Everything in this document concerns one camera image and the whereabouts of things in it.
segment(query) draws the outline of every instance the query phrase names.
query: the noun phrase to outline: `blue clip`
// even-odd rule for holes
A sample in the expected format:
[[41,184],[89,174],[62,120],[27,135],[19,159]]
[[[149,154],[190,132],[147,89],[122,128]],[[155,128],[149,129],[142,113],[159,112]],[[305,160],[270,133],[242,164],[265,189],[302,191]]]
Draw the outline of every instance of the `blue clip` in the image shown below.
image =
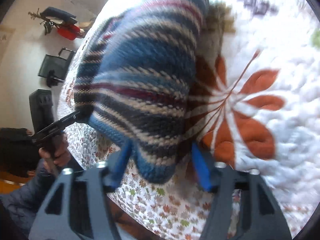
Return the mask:
[[199,184],[207,191],[212,192],[220,185],[220,171],[214,166],[215,160],[210,152],[200,151],[195,142],[192,143],[191,159],[198,175]]
[[108,174],[103,178],[103,184],[105,186],[111,187],[114,190],[120,186],[131,154],[131,140],[127,140],[120,151],[110,154],[110,157],[107,160]]

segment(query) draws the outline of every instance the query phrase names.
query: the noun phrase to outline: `orange leaf pattern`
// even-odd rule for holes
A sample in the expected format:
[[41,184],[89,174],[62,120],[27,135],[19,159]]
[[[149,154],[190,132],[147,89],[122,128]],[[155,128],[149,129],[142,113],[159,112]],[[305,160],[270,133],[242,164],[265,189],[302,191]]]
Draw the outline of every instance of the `orange leaf pattern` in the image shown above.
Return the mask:
[[76,78],[73,78],[66,92],[66,103],[68,104],[68,106],[71,106],[71,100],[73,100],[73,87],[75,85],[75,80]]
[[163,205],[163,211],[166,213],[170,213],[170,207],[166,204]]
[[196,83],[190,91],[185,138],[187,141],[201,141],[214,153],[217,161],[233,167],[236,157],[233,136],[235,130],[230,129],[233,124],[252,155],[267,160],[272,159],[275,154],[275,141],[270,131],[262,123],[246,113],[241,113],[241,110],[235,107],[237,103],[241,103],[242,106],[257,110],[277,111],[284,106],[281,98],[263,95],[263,91],[275,82],[278,70],[257,71],[244,83],[240,92],[234,91],[251,62],[259,54],[260,51],[257,50],[231,88],[227,86],[226,66],[222,56],[217,57],[213,68],[203,57],[197,57],[196,61]]
[[211,208],[211,203],[207,203],[205,202],[203,205],[202,205],[203,209],[204,210],[209,210]]

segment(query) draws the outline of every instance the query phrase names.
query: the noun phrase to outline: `striped knit fabric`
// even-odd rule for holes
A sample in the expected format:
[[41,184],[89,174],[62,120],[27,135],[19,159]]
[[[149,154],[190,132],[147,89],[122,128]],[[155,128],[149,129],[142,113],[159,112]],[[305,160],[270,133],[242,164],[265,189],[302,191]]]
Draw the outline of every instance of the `striped knit fabric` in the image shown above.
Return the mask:
[[208,3],[144,0],[106,22],[79,66],[76,109],[119,146],[131,139],[137,168],[152,183],[174,174]]

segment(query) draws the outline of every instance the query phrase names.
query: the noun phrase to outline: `black speaker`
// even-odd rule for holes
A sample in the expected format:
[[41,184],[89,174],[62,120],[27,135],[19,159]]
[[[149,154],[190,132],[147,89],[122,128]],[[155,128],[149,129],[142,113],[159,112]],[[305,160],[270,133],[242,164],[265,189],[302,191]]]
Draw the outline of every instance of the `black speaker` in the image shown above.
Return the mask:
[[50,90],[38,89],[29,96],[30,112],[35,133],[53,123]]

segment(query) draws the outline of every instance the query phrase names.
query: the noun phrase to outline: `black chair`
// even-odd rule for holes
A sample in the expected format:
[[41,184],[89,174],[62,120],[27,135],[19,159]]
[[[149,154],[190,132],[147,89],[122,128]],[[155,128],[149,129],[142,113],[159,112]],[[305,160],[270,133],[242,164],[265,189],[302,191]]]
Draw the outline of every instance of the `black chair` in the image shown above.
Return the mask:
[[29,104],[35,133],[54,122],[50,90],[36,90],[29,96]]
[[[64,50],[70,52],[67,59],[60,57],[62,51]],[[58,53],[58,56],[46,54],[38,76],[47,79],[46,83],[48,87],[57,86],[58,83],[63,83],[75,53],[75,51],[63,47]]]

